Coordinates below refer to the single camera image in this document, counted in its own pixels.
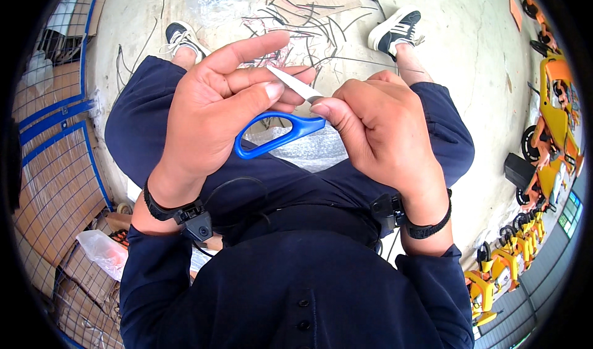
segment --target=scissors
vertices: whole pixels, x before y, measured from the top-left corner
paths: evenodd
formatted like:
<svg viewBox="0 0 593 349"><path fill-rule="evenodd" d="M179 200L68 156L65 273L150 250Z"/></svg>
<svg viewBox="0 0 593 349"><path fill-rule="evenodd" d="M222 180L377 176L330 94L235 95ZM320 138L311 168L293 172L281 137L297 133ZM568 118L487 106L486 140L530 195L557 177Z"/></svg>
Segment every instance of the scissors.
<svg viewBox="0 0 593 349"><path fill-rule="evenodd" d="M266 66L266 67L268 70L271 71L271 73L276 75L288 87L290 87L297 94L299 94L301 97L303 97L305 99L305 101L308 101L309 103L313 103L316 100L318 100L319 98L323 97L323 95L321 93L317 92L315 89L313 89L312 87L303 83L302 81L295 78L294 76L289 75L286 72L280 71L278 69L275 69L274 67L271 67L271 66ZM263 145L260 145L259 147L256 147L253 150L245 151L243 148L241 148L241 137L243 136L243 134L245 134L245 131L250 126L255 124L256 122L263 120L265 118L268 118L268 117L281 117L281 118L287 119L288 121L290 121L292 123L292 130L289 131L288 133L284 134L282 137L272 139L271 141L269 141ZM263 114L256 116L255 119L251 120L251 122L249 124L247 124L247 126L243 130L241 130L239 135L235 138L234 149L235 149L235 152L237 153L237 156L239 156L241 159L245 159L245 160L253 159L253 158L256 158L257 156L260 156L261 154L264 154L264 153L270 152L271 150L277 149L281 145L285 145L286 143L290 143L290 142L297 140L299 138L303 138L304 136L307 136L307 135L311 134L312 132L321 130L325 126L326 126L326 121L321 117L314 117L314 118L300 117L300 116L295 116L292 114L287 114L285 112L277 112L277 111L264 112Z"/></svg>

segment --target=navy blue shirt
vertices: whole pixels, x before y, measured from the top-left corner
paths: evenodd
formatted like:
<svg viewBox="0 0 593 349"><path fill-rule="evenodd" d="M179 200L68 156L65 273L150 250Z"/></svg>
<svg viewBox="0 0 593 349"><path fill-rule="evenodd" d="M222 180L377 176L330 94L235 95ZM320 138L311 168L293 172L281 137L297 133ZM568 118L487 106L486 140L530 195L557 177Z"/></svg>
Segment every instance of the navy blue shirt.
<svg viewBox="0 0 593 349"><path fill-rule="evenodd" d="M120 295L124 345L473 347L455 245L441 257L399 255L395 269L352 237L303 228L222 249L190 287L191 242L132 227Z"/></svg>

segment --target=bubble wrap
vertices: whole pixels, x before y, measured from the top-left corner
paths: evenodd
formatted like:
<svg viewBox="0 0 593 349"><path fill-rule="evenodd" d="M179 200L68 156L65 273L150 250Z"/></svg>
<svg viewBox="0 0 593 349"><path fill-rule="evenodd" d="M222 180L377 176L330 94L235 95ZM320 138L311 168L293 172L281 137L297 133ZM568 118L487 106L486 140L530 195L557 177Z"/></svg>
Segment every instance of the bubble wrap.
<svg viewBox="0 0 593 349"><path fill-rule="evenodd" d="M263 132L245 134L243 138L256 145L263 145L274 138L283 136L291 129L292 127L271 127ZM321 130L283 145L270 153L312 173L325 170L348 158L340 135L329 124L326 124L326 127Z"/></svg>

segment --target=scissor blade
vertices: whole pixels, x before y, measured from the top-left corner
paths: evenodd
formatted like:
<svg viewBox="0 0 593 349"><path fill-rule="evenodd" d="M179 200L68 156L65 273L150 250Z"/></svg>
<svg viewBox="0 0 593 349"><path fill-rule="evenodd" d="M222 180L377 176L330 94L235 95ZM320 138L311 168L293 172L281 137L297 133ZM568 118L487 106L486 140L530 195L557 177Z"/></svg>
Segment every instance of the scissor blade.
<svg viewBox="0 0 593 349"><path fill-rule="evenodd" d="M267 65L268 70L271 71L274 75L276 75L280 80L282 80L289 88L294 90L298 95L303 97L305 101L313 102L318 97L323 97L323 94L317 92L312 87L308 86L307 84L303 83L299 79L295 78L292 75L287 74L284 71L280 71L275 69L274 67Z"/></svg>

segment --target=navy pants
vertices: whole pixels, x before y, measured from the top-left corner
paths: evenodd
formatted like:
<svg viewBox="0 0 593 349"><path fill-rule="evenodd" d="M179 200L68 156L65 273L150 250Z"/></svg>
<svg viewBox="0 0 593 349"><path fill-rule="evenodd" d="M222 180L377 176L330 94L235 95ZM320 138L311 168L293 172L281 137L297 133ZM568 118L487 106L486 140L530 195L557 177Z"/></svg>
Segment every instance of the navy pants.
<svg viewBox="0 0 593 349"><path fill-rule="evenodd" d="M169 61L148 56L111 110L105 129L107 147L120 169L139 187L144 186L161 158L169 108L185 73ZM417 83L410 88L420 96L432 150L450 187L468 171L474 159L471 135L446 87ZM242 144L245 149L255 147L245 140ZM254 181L240 180L211 196L214 189L239 176L256 178L265 189ZM254 213L270 214L298 204L355 211L368 209L369 203L384 193L396 192L356 170L349 159L313 174L270 154L243 160L233 152L216 173L208 176L200 197L202 201L208 199L206 210L212 216L213 228L225 236L225 230Z"/></svg>

